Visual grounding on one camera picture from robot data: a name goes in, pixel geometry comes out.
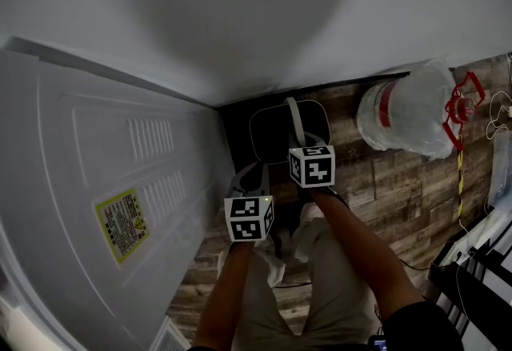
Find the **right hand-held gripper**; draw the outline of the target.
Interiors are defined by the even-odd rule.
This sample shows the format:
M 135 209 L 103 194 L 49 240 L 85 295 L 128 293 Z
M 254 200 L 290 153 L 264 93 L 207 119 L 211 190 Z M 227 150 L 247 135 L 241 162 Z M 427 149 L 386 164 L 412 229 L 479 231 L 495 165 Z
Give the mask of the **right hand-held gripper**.
M 335 152 L 332 145 L 319 136 L 305 132 L 306 146 L 294 143 L 289 149 L 288 162 L 291 179 L 302 188 L 334 185 Z

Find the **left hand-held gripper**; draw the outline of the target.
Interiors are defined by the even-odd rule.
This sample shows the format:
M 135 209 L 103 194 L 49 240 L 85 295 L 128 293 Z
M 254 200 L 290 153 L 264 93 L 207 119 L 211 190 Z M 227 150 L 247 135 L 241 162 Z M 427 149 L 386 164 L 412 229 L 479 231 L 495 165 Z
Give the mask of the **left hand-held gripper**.
M 255 162 L 232 178 L 224 213 L 232 242 L 266 240 L 274 222 L 267 164 Z

